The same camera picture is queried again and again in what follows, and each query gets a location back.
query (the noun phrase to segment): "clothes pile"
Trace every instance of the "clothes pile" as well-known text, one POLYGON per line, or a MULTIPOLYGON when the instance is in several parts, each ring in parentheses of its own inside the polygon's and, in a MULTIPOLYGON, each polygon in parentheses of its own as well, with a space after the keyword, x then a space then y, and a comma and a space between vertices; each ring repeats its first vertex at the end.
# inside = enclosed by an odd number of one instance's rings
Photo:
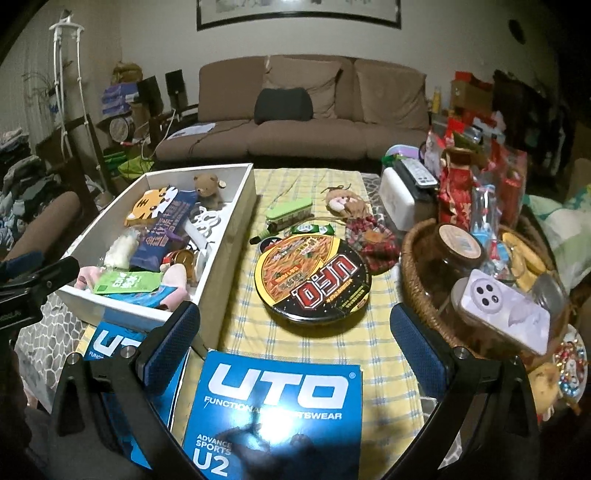
POLYGON ((7 253, 27 225, 64 192, 58 175, 31 155, 29 135, 17 128, 0 135, 0 252, 7 253))

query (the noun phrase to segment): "ufo instant noodle bowl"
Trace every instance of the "ufo instant noodle bowl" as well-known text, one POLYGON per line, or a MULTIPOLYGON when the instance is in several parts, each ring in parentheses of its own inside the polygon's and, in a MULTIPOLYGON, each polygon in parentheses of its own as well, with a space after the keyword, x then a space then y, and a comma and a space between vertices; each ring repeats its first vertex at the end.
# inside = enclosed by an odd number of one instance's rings
POLYGON ((359 310, 371 288, 361 257, 334 236, 292 235, 268 248, 255 267, 268 307, 294 322, 333 322, 359 310))

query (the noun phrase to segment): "tablecloth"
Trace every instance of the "tablecloth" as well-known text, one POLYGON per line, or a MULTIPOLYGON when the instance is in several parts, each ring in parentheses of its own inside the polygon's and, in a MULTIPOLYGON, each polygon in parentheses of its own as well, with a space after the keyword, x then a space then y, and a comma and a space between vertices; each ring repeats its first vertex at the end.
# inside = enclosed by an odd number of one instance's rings
MULTIPOLYGON (((265 223, 277 202, 310 197, 315 216, 329 216, 323 190, 343 185, 368 199, 358 172, 328 169, 256 170, 260 195, 248 237, 265 223)), ((336 226, 344 238, 345 227, 336 226)), ((271 317, 256 293, 254 266, 259 253, 247 245, 235 277, 219 349, 267 359, 359 364, 363 370, 363 426, 359 477, 379 478, 406 450, 423 426, 417 380, 389 328, 392 306, 400 301, 395 270, 373 277, 367 308, 333 326, 297 327, 271 317)))

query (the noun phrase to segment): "screw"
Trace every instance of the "screw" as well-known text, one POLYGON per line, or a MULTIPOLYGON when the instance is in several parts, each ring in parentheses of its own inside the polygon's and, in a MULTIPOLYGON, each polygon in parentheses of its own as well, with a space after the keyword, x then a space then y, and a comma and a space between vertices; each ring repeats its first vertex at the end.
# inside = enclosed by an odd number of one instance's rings
POLYGON ((135 347, 133 345, 124 346, 121 349, 121 356, 123 358, 131 358, 135 355, 135 347))
POLYGON ((80 360, 81 358, 82 358, 81 354, 79 354, 78 352, 73 352, 66 357, 66 362, 70 365, 74 365, 74 364, 78 363, 78 360, 80 360))
POLYGON ((465 360, 466 358, 470 358, 472 354, 470 350, 465 347, 457 346, 453 349, 453 354, 458 357, 460 360, 465 360))

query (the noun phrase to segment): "jar lid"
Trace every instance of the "jar lid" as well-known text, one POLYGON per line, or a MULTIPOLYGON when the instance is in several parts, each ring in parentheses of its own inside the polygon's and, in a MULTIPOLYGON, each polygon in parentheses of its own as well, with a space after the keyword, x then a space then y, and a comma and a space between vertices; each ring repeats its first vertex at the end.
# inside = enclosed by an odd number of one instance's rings
POLYGON ((444 256, 450 258, 459 266, 479 268, 486 260, 486 252, 479 241, 470 233, 451 223, 437 225, 435 233, 444 256))

